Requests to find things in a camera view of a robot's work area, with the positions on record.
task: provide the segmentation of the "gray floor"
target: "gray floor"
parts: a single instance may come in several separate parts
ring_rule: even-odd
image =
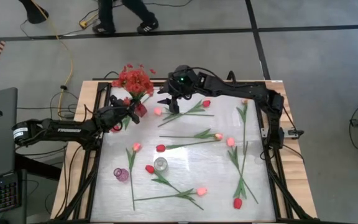
[[[73,1],[39,0],[56,19],[59,33],[77,29],[78,20],[96,8],[92,0]],[[252,4],[259,27],[358,24],[356,0],[253,0]],[[242,0],[194,0],[184,8],[150,8],[161,20],[162,30],[250,27]],[[24,20],[22,11],[20,4],[0,0],[0,27],[6,28],[0,29],[0,37],[23,36],[19,29]],[[12,15],[9,21],[3,16],[8,13]],[[124,7],[114,13],[119,32],[133,32],[139,23]],[[29,35],[50,34],[47,24],[24,27]],[[351,146],[348,135],[349,119],[358,107],[358,30],[274,32],[260,36],[270,76],[284,80],[295,124],[306,131],[300,144],[318,216],[322,220],[358,223],[358,151]],[[233,70],[237,79],[263,79],[251,33],[65,42],[74,55],[75,76],[69,89],[76,95],[83,80],[103,77],[126,63],[154,68],[156,77],[165,77],[177,65],[187,63],[209,68],[221,77]],[[55,40],[8,42],[0,58],[0,89],[18,87],[19,106],[48,106],[69,69],[68,55]],[[74,102],[74,98],[66,97],[66,105]],[[49,111],[18,114],[19,121],[45,117],[49,117]],[[354,137],[358,145],[358,129],[354,130]],[[37,144],[21,153],[45,152],[61,145]],[[61,159],[61,155],[55,155],[42,160],[53,164]],[[29,220],[41,221],[46,217],[44,200],[55,187],[54,183],[42,185],[32,195],[34,206]]]

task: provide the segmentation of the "vase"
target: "vase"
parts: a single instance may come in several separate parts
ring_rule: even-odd
[[[137,116],[140,116],[141,118],[143,118],[143,116],[147,113],[147,109],[146,107],[142,104],[139,103],[136,107],[135,107],[135,114]]]

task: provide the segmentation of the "black sneaker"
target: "black sneaker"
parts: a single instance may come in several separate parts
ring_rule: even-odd
[[[140,34],[146,34],[146,33],[153,31],[157,28],[158,28],[158,21],[157,21],[157,19],[154,19],[154,21],[152,23],[146,24],[146,23],[142,22],[140,24],[140,26],[137,28],[137,32]]]
[[[113,34],[116,32],[115,28],[105,29],[102,24],[92,27],[92,30],[95,34]]]

